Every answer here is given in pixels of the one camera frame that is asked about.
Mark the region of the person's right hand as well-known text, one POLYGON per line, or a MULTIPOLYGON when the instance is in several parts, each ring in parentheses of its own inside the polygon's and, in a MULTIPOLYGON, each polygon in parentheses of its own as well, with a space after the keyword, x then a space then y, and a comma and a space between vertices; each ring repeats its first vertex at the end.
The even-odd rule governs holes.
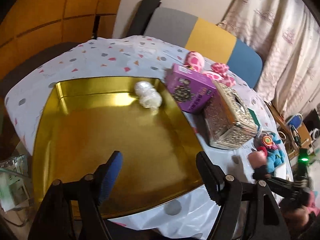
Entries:
POLYGON ((288 230, 292 235, 302 233, 319 215, 319 208, 314 202, 310 202, 308 206, 302 205, 297 209, 293 209, 290 207, 289 201, 283 199, 279 203, 279 207, 288 230))

